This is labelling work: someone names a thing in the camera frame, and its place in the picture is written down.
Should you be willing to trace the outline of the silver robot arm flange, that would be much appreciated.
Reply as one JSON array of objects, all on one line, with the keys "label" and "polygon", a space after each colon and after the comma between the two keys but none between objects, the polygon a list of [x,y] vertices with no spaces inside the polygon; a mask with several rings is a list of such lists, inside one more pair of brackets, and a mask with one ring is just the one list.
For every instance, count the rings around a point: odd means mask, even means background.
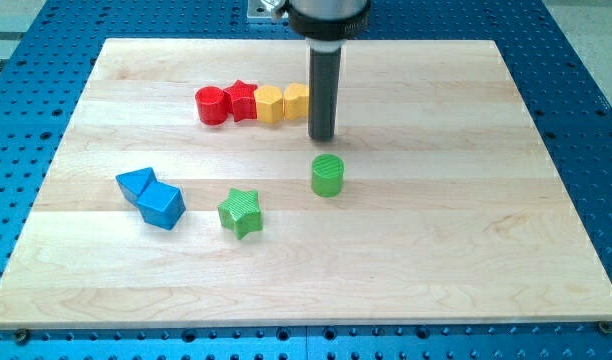
[{"label": "silver robot arm flange", "polygon": [[276,20],[286,15],[313,50],[332,53],[368,28],[371,7],[371,0],[278,0],[270,13]]}]

